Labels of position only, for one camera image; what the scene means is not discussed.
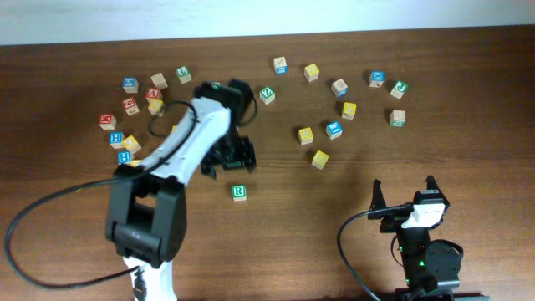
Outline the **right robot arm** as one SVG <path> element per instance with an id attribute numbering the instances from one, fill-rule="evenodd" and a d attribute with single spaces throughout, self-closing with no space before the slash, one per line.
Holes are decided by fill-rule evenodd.
<path id="1" fill-rule="evenodd" d="M 395 290 L 395 300 L 453 300 L 453 290 L 460 286 L 462 247 L 430 237 L 450 203 L 433 176 L 425 182 L 426 189 L 417 191 L 412 202 L 387 207 L 381 182 L 374 180 L 370 219 L 381 221 L 380 232 L 395 234 L 405 273 L 407 287 Z"/>

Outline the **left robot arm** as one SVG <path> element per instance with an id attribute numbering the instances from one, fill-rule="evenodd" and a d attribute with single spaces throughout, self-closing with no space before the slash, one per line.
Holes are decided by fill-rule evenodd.
<path id="1" fill-rule="evenodd" d="M 113 175 L 105 236 L 129 268 L 136 300 L 174 300 L 172 260 L 187 228 L 186 186 L 196 170 L 256 168 L 252 142 L 238 129 L 256 102 L 249 84 L 232 79 L 196 87 L 183 119 L 138 166 Z"/>

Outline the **green R letter block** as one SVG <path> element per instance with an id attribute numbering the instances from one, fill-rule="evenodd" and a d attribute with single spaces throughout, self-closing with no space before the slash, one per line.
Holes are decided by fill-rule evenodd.
<path id="1" fill-rule="evenodd" d="M 235 185 L 232 187 L 232 198 L 235 202 L 246 201 L 247 188 L 245 185 Z"/>

